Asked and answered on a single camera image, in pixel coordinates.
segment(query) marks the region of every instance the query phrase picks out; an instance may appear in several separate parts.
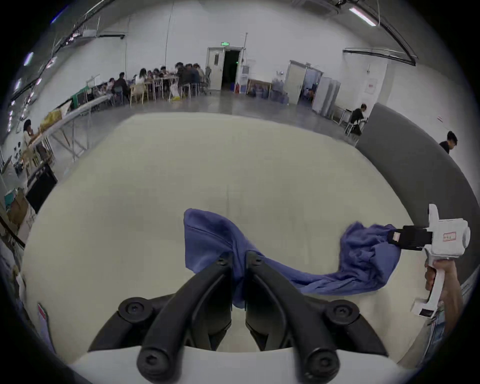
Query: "door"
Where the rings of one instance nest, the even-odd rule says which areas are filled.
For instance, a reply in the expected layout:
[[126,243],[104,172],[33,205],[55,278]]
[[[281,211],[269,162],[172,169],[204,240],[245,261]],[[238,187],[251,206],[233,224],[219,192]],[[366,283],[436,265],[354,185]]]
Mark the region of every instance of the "door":
[[222,89],[223,61],[225,59],[225,50],[223,48],[208,49],[208,66],[212,70],[210,73],[210,89],[219,91]]
[[288,94],[288,102],[297,104],[307,68],[290,62],[283,90]]

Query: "blue cloth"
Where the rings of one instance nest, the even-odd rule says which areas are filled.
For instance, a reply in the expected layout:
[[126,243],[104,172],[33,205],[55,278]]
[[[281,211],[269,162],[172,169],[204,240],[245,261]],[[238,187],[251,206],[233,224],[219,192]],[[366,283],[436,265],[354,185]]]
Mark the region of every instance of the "blue cloth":
[[233,304],[244,308],[242,296],[245,255],[254,251],[287,278],[302,293],[354,295],[383,287],[400,258],[400,249],[387,242],[388,231],[395,229],[356,222],[340,239],[340,266],[337,272],[313,275],[297,271],[265,257],[230,220],[212,212],[187,209],[184,214],[185,266],[200,272],[225,252],[233,252]]

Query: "yellow bag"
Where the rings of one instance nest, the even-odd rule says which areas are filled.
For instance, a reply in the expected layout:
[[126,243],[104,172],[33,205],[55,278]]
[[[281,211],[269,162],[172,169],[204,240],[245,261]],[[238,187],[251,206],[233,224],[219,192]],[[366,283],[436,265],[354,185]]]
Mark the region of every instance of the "yellow bag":
[[55,124],[61,119],[61,110],[59,108],[49,112],[48,115],[40,123],[40,132],[43,132],[46,129],[50,128],[53,124]]

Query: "gray floor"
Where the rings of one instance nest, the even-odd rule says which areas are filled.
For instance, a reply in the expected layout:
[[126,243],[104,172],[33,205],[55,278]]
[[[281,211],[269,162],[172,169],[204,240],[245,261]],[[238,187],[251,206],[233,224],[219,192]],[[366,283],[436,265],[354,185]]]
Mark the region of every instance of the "gray floor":
[[[211,95],[201,95],[183,101],[168,102],[158,99],[150,100],[142,105],[133,104],[109,107],[92,113],[92,129],[90,130],[91,147],[95,147],[108,133],[122,121],[136,113],[151,112],[212,112],[227,115],[246,116],[251,118],[275,121],[321,133],[349,144],[354,142],[344,135],[344,129],[335,122],[317,115],[304,105],[283,105],[270,100],[246,97],[232,92],[212,92]],[[81,143],[85,142],[85,132],[82,126],[86,124],[86,117],[75,120],[75,130]],[[70,126],[66,128],[67,136],[71,132]],[[72,157],[54,140],[50,141],[55,152],[56,162],[53,167],[59,179],[72,165]]]

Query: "red label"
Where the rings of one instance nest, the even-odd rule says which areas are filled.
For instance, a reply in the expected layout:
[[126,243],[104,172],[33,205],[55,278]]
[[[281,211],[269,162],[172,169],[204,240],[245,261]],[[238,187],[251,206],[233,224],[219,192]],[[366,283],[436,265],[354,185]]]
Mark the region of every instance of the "red label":
[[444,233],[444,241],[456,240],[456,232]]

